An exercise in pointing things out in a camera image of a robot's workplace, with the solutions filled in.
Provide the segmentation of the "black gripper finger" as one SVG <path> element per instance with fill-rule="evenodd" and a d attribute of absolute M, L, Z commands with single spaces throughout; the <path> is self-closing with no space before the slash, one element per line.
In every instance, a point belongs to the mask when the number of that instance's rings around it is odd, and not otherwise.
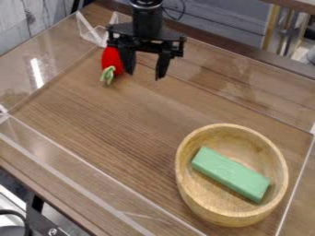
<path fill-rule="evenodd" d="M 170 50 L 161 51 L 155 68 L 155 80 L 159 80 L 166 76 L 170 60 L 171 60 L 171 51 Z"/>
<path fill-rule="evenodd" d="M 119 56 L 121 56 L 125 70 L 131 75 L 134 73 L 135 65 L 137 65 L 135 50 L 127 47 L 119 47 L 118 51 L 119 51 Z"/>

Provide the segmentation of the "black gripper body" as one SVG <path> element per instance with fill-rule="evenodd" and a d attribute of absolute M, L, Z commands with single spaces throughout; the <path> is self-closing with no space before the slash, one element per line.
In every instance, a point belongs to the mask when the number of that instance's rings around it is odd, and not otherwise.
<path fill-rule="evenodd" d="M 137 52 L 162 53 L 170 51 L 171 57 L 183 57 L 185 34 L 163 26 L 157 34 L 141 34 L 133 23 L 110 24 L 107 26 L 111 47 L 118 49 L 122 59 L 133 58 Z"/>

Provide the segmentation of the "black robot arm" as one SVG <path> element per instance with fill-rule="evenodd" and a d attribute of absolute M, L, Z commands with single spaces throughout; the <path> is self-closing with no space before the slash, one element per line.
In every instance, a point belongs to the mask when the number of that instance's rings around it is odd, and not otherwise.
<path fill-rule="evenodd" d="M 170 62 L 183 57 L 187 36 L 165 24 L 165 0 L 130 0 L 133 21 L 107 27 L 107 45 L 118 50 L 125 71 L 131 75 L 137 53 L 155 53 L 155 80 L 166 77 Z"/>

